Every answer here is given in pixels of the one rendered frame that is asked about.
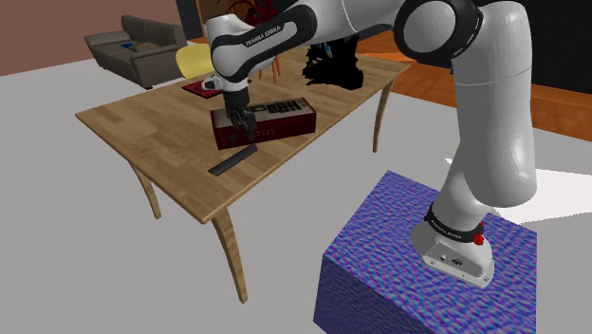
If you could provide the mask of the blue patterned robot stand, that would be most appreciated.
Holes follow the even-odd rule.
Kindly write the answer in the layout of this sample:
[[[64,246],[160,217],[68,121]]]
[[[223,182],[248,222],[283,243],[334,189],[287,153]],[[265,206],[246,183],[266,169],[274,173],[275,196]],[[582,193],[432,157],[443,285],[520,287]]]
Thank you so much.
[[[537,234],[488,214],[494,276],[429,269],[410,232],[438,192],[386,172],[324,252],[313,321],[326,334],[536,334]]]

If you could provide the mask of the grey sofa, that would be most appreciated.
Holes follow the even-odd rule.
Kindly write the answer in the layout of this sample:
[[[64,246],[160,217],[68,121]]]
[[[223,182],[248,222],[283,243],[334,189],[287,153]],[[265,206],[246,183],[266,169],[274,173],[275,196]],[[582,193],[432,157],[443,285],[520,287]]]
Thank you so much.
[[[129,14],[120,21],[121,30],[84,37],[100,67],[145,89],[182,77],[176,63],[187,45],[182,26]]]

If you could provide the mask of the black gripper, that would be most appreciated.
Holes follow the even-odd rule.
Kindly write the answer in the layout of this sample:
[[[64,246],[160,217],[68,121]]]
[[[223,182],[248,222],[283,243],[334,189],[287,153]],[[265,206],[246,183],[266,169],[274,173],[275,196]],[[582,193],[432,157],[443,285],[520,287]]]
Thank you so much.
[[[245,124],[248,139],[254,140],[254,133],[256,130],[256,118],[250,111],[244,112],[250,103],[249,88],[246,86],[237,91],[224,91],[223,98],[226,110],[230,112],[231,123],[236,126],[243,126]]]

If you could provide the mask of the yellow chair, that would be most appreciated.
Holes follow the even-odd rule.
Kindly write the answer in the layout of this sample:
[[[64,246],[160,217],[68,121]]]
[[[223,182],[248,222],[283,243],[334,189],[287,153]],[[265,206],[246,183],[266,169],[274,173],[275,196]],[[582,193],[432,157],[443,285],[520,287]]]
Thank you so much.
[[[214,71],[210,48],[207,44],[192,44],[179,49],[176,63],[186,79],[198,77]]]

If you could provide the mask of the dark red box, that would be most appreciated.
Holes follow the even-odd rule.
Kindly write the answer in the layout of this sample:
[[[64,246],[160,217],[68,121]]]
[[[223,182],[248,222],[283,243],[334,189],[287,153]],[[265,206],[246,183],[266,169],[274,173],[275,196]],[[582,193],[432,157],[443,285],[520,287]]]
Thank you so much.
[[[232,124],[224,108],[211,111],[219,150],[316,132],[317,113],[304,98],[250,105],[248,110],[256,119],[253,140],[244,125]]]

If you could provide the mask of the black plant figure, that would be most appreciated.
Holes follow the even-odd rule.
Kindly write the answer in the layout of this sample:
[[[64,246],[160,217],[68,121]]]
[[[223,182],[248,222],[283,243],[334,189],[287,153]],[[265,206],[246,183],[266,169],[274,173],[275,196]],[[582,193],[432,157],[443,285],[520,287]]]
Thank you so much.
[[[348,90],[361,88],[364,77],[357,68],[358,40],[357,35],[352,35],[310,46],[302,71],[302,75],[308,79],[307,85],[332,84]]]

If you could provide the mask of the dark red flat book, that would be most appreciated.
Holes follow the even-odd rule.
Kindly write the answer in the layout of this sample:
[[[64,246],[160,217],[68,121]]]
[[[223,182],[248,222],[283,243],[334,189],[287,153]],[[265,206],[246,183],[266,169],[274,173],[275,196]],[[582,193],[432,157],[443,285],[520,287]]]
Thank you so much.
[[[201,98],[209,99],[220,95],[222,93],[219,89],[204,89],[202,87],[202,82],[198,81],[196,83],[186,84],[182,87],[183,90],[193,93]]]

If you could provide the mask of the wooden table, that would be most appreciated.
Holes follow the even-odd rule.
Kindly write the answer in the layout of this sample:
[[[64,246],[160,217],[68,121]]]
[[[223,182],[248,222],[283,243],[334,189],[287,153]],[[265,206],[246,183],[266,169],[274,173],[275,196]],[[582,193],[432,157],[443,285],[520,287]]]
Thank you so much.
[[[254,103],[305,98],[317,112],[315,133],[263,142],[222,176],[209,171],[236,151],[216,147],[210,113],[223,107],[220,96],[205,100],[174,83],[76,115],[128,161],[155,216],[160,215],[154,192],[159,188],[198,222],[214,225],[241,302],[248,294],[229,206],[375,94],[380,95],[375,125],[380,126],[393,83],[408,67],[361,55],[363,86],[350,91],[308,84],[302,75],[306,52],[299,46],[281,54],[280,79],[254,77],[249,93]]]

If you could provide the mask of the dark grey remote control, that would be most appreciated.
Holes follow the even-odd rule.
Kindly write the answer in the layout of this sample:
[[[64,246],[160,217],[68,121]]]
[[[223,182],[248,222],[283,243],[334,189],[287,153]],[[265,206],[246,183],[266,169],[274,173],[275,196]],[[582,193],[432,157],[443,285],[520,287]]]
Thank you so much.
[[[237,152],[236,154],[232,155],[231,157],[223,160],[222,162],[218,163],[217,165],[213,166],[209,173],[213,176],[221,176],[225,172],[227,172],[230,168],[234,167],[244,159],[250,157],[255,152],[258,151],[258,147],[256,144],[251,144],[241,151]]]

